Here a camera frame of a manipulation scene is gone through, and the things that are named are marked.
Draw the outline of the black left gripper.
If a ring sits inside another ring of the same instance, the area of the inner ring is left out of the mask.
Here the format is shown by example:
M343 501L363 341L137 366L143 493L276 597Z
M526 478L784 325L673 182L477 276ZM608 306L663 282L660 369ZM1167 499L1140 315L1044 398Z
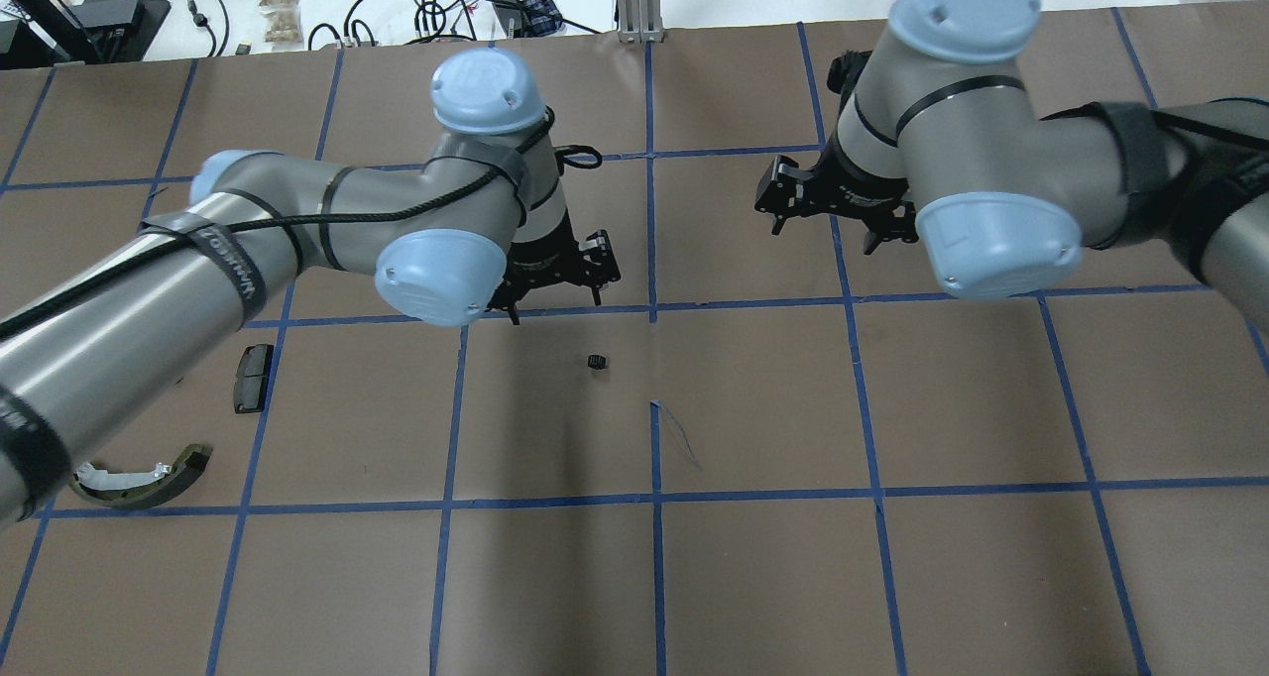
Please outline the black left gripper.
M588 287L599 307L604 304L604 288L621 279L621 264L607 230L596 230L585 241L577 241L571 224L560 224L536 241L511 244L503 282L486 309L508 313L513 325L520 325L518 306L525 296L555 284Z

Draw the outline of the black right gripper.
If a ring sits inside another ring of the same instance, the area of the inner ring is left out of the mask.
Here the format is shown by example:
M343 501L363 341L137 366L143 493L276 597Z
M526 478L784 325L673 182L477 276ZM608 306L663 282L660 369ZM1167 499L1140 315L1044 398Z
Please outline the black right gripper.
M838 216L865 224L863 252L888 242L917 244L917 211L906 200L909 184L898 178L876 178L834 156L802 169L793 159L778 156L758 179L753 211L773 218L772 235L783 232L787 219Z

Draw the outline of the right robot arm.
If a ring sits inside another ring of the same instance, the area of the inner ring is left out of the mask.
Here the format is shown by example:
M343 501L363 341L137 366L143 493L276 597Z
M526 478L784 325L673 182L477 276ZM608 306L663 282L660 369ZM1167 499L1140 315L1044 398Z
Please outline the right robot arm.
M1018 57L1041 0L896 0L871 52L835 58L838 126L810 169L775 159L755 209L923 244L957 299L1046 290L1086 250L1160 238L1266 328L1266 101L1093 101L1039 117Z

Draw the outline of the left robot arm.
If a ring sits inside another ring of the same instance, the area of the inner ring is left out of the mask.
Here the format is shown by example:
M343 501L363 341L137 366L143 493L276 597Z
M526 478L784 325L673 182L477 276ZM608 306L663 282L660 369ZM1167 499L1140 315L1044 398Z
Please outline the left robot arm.
M462 327L530 290L617 282L577 241L574 148L511 49L463 49L430 82L442 137L414 175L273 151L216 153L187 211L3 322L3 525L41 512L156 396L305 271L369 276L398 315Z

